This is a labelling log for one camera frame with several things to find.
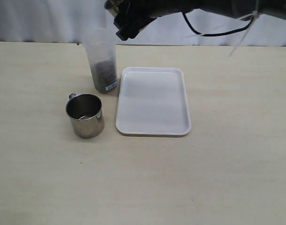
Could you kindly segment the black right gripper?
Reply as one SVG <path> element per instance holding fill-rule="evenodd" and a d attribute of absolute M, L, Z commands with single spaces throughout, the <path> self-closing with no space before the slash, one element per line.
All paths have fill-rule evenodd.
<path fill-rule="evenodd" d="M 176 0 L 124 0 L 113 22 L 118 29 L 116 36 L 120 40 L 134 39 L 138 35 L 134 24 L 137 17 L 156 19 L 180 11 Z"/>

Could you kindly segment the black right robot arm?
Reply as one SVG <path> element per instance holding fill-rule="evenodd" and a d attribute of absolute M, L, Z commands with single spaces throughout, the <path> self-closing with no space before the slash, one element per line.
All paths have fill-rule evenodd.
<path fill-rule="evenodd" d="M 205 37 L 220 37 L 245 31 L 261 14 L 286 20 L 286 0 L 107 0 L 104 9 L 114 17 L 113 23 L 118 29 L 116 35 L 122 41 L 134 39 L 157 18 L 176 13 L 182 14 L 193 33 L 201 35 L 186 16 L 195 9 L 249 22 L 242 28 L 228 32 L 205 33 Z"/>

